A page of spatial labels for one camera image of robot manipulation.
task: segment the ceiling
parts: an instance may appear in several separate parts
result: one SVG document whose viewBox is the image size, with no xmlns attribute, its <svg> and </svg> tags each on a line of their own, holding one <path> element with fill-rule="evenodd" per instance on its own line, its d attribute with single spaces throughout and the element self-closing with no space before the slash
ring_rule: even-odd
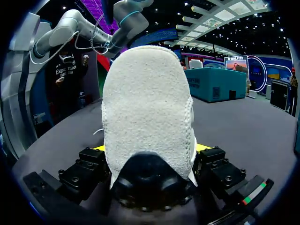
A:
<svg viewBox="0 0 300 225">
<path fill-rule="evenodd" d="M 216 19 L 215 16 L 211 15 L 215 15 L 227 7 L 227 10 L 232 15 L 235 15 L 235 18 L 228 21 L 223 21 L 219 18 L 216 19 L 222 23 L 216 27 L 210 27 L 207 32 L 200 33 L 196 31 L 199 36 L 190 37 L 192 39 L 188 38 L 190 41 L 186 41 L 187 43 L 185 44 L 177 45 L 178 41 L 152 44 L 161 45 L 172 50 L 181 48 L 182 52 L 185 53 L 205 54 L 220 58 L 230 55 L 228 52 L 232 53 L 232 55 L 273 54 L 290 57 L 290 51 L 287 48 L 287 37 L 284 27 L 281 26 L 280 16 L 274 12 L 267 12 L 269 11 L 267 8 L 254 10 L 247 1 L 249 0 L 154 0 L 154 3 L 150 7 L 144 8 L 142 12 L 150 23 L 149 27 L 136 38 L 145 35 L 146 32 L 151 33 L 160 29 L 177 27 L 179 34 L 178 41 L 182 41 L 183 38 L 190 35 L 191 29 L 198 27 L 199 24 L 202 24 L 204 27 L 210 27 L 203 24 L 207 21 L 207 18 Z M 247 6 L 251 12 L 239 15 L 238 13 L 240 12 L 235 13 L 233 10 L 228 9 L 228 6 L 239 2 Z M 38 14 L 43 19 L 56 25 L 63 13 L 72 8 L 80 10 L 92 23 L 95 23 L 103 13 L 100 0 L 50 0 L 46 7 L 43 7 Z M 100 25 L 107 33 L 117 30 L 115 24 L 107 25 L 104 20 L 102 20 Z M 211 48 L 212 44 L 214 44 L 216 50 L 215 54 Z"/>
</svg>

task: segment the teal counter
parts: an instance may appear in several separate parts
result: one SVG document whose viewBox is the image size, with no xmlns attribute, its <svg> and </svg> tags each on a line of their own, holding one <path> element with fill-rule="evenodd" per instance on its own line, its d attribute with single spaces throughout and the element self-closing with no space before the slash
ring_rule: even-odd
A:
<svg viewBox="0 0 300 225">
<path fill-rule="evenodd" d="M 184 71 L 191 95 L 207 102 L 246 96 L 246 74 L 226 69 L 200 68 Z"/>
</svg>

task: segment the gray floor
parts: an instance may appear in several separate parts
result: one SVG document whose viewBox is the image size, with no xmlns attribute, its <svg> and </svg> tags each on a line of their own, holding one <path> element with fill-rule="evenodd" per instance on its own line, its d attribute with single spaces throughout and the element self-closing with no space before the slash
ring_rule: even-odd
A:
<svg viewBox="0 0 300 225">
<path fill-rule="evenodd" d="M 259 174 L 274 180 L 274 187 L 257 207 L 262 214 L 279 196 L 295 167 L 296 119 L 264 101 L 248 97 L 211 104 L 194 98 L 194 114 L 198 143 L 225 150 L 234 165 L 247 170 L 247 179 Z M 32 171 L 39 173 L 45 169 L 58 178 L 58 170 L 70 167 L 83 148 L 103 144 L 102 132 L 93 135 L 101 127 L 101 103 L 97 103 L 43 135 L 13 168 L 21 187 L 26 190 L 22 177 Z"/>
</svg>

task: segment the white robotic arm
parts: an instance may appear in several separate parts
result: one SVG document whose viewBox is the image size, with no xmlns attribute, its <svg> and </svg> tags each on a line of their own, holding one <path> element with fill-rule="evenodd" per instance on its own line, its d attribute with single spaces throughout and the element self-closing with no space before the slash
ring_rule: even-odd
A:
<svg viewBox="0 0 300 225">
<path fill-rule="evenodd" d="M 105 46 L 104 56 L 114 57 L 132 38 L 143 32 L 149 25 L 141 14 L 143 8 L 150 6 L 154 0 L 122 0 L 114 4 L 113 14 L 120 28 L 114 35 L 106 34 L 87 21 L 75 10 L 67 11 L 57 26 L 44 34 L 34 45 L 33 53 L 42 58 L 52 48 L 66 43 L 76 32 L 87 40 L 93 39 L 95 45 Z"/>
</svg>

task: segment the cable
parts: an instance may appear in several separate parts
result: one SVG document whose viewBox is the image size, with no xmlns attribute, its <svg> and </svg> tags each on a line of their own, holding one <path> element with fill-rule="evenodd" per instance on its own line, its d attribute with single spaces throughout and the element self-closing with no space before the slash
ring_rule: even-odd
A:
<svg viewBox="0 0 300 225">
<path fill-rule="evenodd" d="M 95 38 L 95 32 L 96 32 L 97 26 L 98 26 L 100 20 L 102 20 L 103 16 L 104 16 L 104 14 L 102 14 L 102 15 L 99 17 L 99 19 L 97 20 L 97 23 L 96 23 L 95 28 L 94 28 L 94 30 L 93 30 L 92 38 L 90 39 L 90 46 L 92 47 L 92 49 L 94 50 L 94 52 L 96 52 L 98 55 L 104 55 L 104 54 L 106 54 L 106 53 L 108 52 L 108 47 L 107 47 L 107 46 L 108 46 L 108 42 L 107 42 L 107 41 L 108 41 L 108 37 L 109 37 L 109 36 L 107 36 L 106 43 L 104 44 L 104 47 L 106 47 L 106 51 L 105 51 L 104 53 L 98 52 L 98 51 L 95 49 L 94 44 L 93 44 L 93 40 L 94 40 L 94 38 Z"/>
<path fill-rule="evenodd" d="M 61 51 L 61 49 L 68 43 L 68 42 L 70 42 L 72 39 L 73 39 L 73 37 L 75 36 L 75 35 L 77 35 L 77 34 L 79 34 L 79 31 L 76 31 L 74 34 L 72 34 L 72 36 L 59 48 L 59 50 L 57 50 L 57 52 L 56 53 L 54 53 L 53 54 L 53 56 L 51 56 L 49 59 L 47 59 L 45 62 L 41 62 L 41 63 L 37 63 L 37 62 L 34 62 L 33 61 L 33 59 L 32 59 L 32 55 L 31 55 L 31 50 L 29 51 L 29 56 L 30 56 L 30 60 L 31 60 L 31 62 L 33 63 L 33 64 L 35 64 L 35 65 L 42 65 L 42 64 L 45 64 L 45 63 L 47 63 L 47 62 L 49 62 L 51 59 L 53 59 L 60 51 Z"/>
<path fill-rule="evenodd" d="M 89 47 L 89 48 L 79 48 L 79 47 L 77 47 L 77 41 L 78 41 L 78 38 L 79 38 L 79 35 L 77 35 L 77 38 L 76 38 L 75 44 L 74 44 L 74 46 L 75 46 L 76 49 L 78 49 L 78 50 L 88 50 L 88 49 L 93 49 L 92 47 Z M 95 47 L 95 48 L 106 48 L 106 46 L 97 46 L 97 47 Z"/>
</svg>

